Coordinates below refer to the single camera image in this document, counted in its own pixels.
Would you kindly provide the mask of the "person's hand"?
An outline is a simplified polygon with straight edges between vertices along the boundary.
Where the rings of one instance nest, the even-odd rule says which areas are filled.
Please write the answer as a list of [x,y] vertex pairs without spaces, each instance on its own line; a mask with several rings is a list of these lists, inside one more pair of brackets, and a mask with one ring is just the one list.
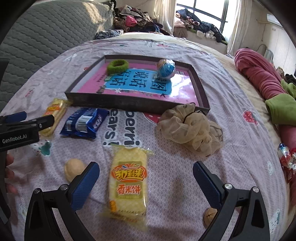
[[[5,165],[5,178],[12,180],[15,177],[15,173],[8,168],[14,162],[14,157],[11,154],[6,155],[6,165]],[[10,183],[5,183],[6,192],[18,195],[18,190],[15,186]]]

